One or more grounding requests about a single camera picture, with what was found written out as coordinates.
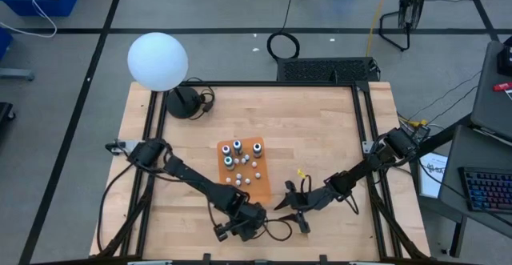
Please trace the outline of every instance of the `orange board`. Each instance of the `orange board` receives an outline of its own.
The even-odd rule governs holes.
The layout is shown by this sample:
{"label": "orange board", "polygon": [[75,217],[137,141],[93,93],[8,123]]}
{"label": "orange board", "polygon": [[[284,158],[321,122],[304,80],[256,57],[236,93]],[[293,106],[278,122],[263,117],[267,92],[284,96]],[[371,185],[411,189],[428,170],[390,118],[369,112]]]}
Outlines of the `orange board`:
{"label": "orange board", "polygon": [[[260,202],[263,205],[268,205],[272,201],[272,193],[270,192],[270,181],[268,170],[266,169],[266,156],[265,156],[265,144],[263,138],[254,137],[248,139],[239,139],[242,143],[241,155],[236,155],[233,149],[233,142],[236,140],[221,141],[217,144],[217,156],[218,156],[218,177],[219,182],[222,184],[235,185],[236,175],[242,174],[242,185],[239,187],[240,190],[249,193],[251,202]],[[253,145],[255,143],[262,144],[262,156],[255,158],[253,154]],[[238,163],[234,166],[232,171],[227,170],[224,165],[225,155],[222,153],[222,147],[229,146],[231,149],[231,157],[233,159],[242,159],[243,156],[249,155],[249,162],[246,164]],[[252,167],[252,162],[256,161],[258,164],[256,168]],[[260,179],[256,179],[255,174],[260,173],[262,176]],[[231,182],[227,183],[226,178],[231,178]],[[245,180],[250,179],[250,184],[246,184]]]}

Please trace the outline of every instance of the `black floor line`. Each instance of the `black floor line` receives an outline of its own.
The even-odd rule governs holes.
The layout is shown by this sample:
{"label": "black floor line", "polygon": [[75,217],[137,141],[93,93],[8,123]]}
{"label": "black floor line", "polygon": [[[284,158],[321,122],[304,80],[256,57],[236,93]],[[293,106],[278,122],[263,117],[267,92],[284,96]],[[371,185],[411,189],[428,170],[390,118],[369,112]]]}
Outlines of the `black floor line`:
{"label": "black floor line", "polygon": [[[51,34],[50,28],[22,28],[32,33]],[[280,28],[197,28],[197,29],[165,29],[165,28],[112,28],[108,34],[147,34],[150,32],[162,32],[166,34],[272,34]],[[498,34],[512,34],[512,29],[493,29]],[[63,28],[57,34],[101,34],[103,29],[98,28]],[[368,34],[370,28],[286,28],[285,32],[293,34]],[[384,29],[384,34],[403,34],[401,29]],[[463,35],[463,34],[489,34],[489,29],[416,29],[411,34],[438,34],[438,35]]]}
{"label": "black floor line", "polygon": [[36,248],[39,236],[41,234],[42,226],[45,222],[48,210],[50,209],[50,204],[52,198],[54,197],[55,190],[57,189],[58,180],[60,179],[62,168],[64,167],[64,163],[66,161],[67,154],[70,150],[71,143],[73,142],[74,132],[77,129],[78,120],[80,119],[80,115],[82,114],[82,109],[86,102],[87,94],[89,93],[90,84],[93,81],[94,73],[96,72],[96,67],[98,66],[99,59],[102,56],[102,51],[103,47],[105,46],[106,37],[108,35],[110,26],[112,25],[112,21],[114,20],[115,11],[118,8],[118,4],[119,0],[112,0],[112,3],[110,4],[109,13],[103,25],[102,32],[98,40],[98,44],[96,45],[96,49],[94,50],[93,56],[90,60],[90,65],[87,69],[86,76],[83,80],[82,88],[80,89],[77,102],[74,105],[70,123],[68,124],[66,133],[64,134],[64,140],[62,141],[62,145],[58,151],[54,168],[51,171],[50,180],[46,184],[46,189],[44,195],[42,196],[42,201],[39,204],[38,212],[35,215],[34,222],[32,223],[32,227],[30,229],[28,238],[25,242],[25,246],[23,248],[19,264],[29,264],[30,261],[32,260],[32,255],[34,254],[34,250]]}
{"label": "black floor line", "polygon": [[496,30],[493,28],[493,24],[490,22],[489,16],[487,15],[486,10],[483,7],[481,0],[473,0],[474,6],[477,8],[478,14],[482,19],[483,25],[487,29],[487,34],[489,34],[490,38],[493,41],[498,41],[498,34],[496,34]]}

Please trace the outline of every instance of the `wooden table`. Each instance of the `wooden table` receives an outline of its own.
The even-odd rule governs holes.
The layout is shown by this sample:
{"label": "wooden table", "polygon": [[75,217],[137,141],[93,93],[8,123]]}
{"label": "wooden table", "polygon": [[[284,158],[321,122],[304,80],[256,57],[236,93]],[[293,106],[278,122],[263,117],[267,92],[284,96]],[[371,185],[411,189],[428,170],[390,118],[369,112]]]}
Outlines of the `wooden table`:
{"label": "wooden table", "polygon": [[[390,84],[371,83],[370,89],[379,134],[398,126]],[[349,170],[362,160],[350,88],[223,86],[214,90],[216,102],[209,114],[196,121],[168,115],[163,138],[188,166],[218,181],[215,148],[219,141],[263,137],[274,195],[272,205],[266,208],[269,219],[292,212],[290,209],[273,211],[273,207],[284,196],[286,180],[300,183],[298,168],[312,176],[315,188],[322,186],[322,180],[334,172]],[[120,139],[141,138],[149,98],[148,90],[137,83],[132,84],[118,136]],[[156,130],[158,108],[153,132]],[[366,118],[364,102],[362,109]],[[365,123],[366,134],[370,135],[367,119]],[[109,181],[126,165],[123,157],[114,157]],[[412,178],[393,169],[387,176],[396,219],[418,248],[430,255]],[[103,246],[125,220],[133,177],[134,170],[119,179],[106,199]],[[212,231],[205,197],[186,184],[157,179],[143,257],[202,259],[204,253],[211,253],[213,260],[314,261],[319,255],[327,255],[331,261],[378,260],[365,179],[354,188],[354,197],[359,215],[355,215],[348,204],[336,202],[322,211],[308,212],[306,219],[311,227],[308,235],[301,234],[298,225],[292,223],[293,236],[285,242],[277,242],[264,235],[243,243],[240,238],[230,235],[220,243]],[[227,217],[216,210],[214,218],[217,223],[227,221]],[[382,223],[386,250],[388,255],[393,255],[389,227],[383,218]],[[286,235],[286,227],[282,224],[270,224],[269,229],[275,235]],[[134,252],[137,235],[138,225],[134,227],[130,252]],[[91,254],[97,251],[93,242]]]}

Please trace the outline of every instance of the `white ball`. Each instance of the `white ball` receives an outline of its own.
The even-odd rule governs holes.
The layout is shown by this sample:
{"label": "white ball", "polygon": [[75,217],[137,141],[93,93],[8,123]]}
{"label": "white ball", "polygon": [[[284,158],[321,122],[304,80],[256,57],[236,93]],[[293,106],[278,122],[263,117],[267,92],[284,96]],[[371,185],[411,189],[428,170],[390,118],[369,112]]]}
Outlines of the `white ball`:
{"label": "white ball", "polygon": [[131,45],[128,69],[147,89],[166,91],[183,81],[189,69],[189,59],[175,38],[163,33],[149,33]]}

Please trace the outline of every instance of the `gray floor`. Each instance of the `gray floor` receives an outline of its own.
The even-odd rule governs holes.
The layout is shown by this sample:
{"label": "gray floor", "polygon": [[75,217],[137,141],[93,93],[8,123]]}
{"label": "gray floor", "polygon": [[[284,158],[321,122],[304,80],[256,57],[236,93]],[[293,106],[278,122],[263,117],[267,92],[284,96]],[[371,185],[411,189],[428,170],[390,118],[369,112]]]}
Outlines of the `gray floor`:
{"label": "gray floor", "polygon": [[[379,0],[293,0],[289,27],[368,28]],[[511,29],[511,0],[482,0],[495,28]],[[78,0],[60,28],[102,28],[111,0]],[[386,0],[382,12],[396,10]],[[121,0],[113,28],[259,28],[279,27],[287,0]],[[0,4],[2,22],[43,28],[38,18],[20,18]],[[396,27],[389,20],[387,27]],[[472,2],[425,5],[419,27],[483,29]],[[357,57],[365,54],[366,34],[297,34],[301,57]],[[110,34],[70,147],[58,188],[34,252],[33,262],[84,258],[89,252],[97,209],[111,157],[103,145],[117,136],[132,81],[126,52],[137,34]],[[274,80],[277,67],[266,53],[268,34],[177,34],[190,59],[189,76],[208,80]],[[499,36],[503,41],[509,36]],[[391,38],[405,42],[402,35]],[[59,34],[42,39],[16,34],[0,66],[32,69],[33,82],[0,80],[0,100],[16,106],[18,118],[0,143],[0,256],[18,262],[50,176],[78,92],[98,40],[96,34]],[[398,111],[412,115],[482,67],[486,34],[413,35],[412,47],[396,51],[374,36],[372,56],[391,83]],[[286,40],[276,39],[278,54],[291,54]],[[423,111],[431,119],[464,95],[477,80],[461,86]],[[467,114],[470,95],[438,118],[450,125]],[[423,220],[432,255],[452,259],[440,250],[450,245],[454,225],[427,210]],[[480,224],[468,222],[462,257],[457,262],[506,264],[512,240]]]}

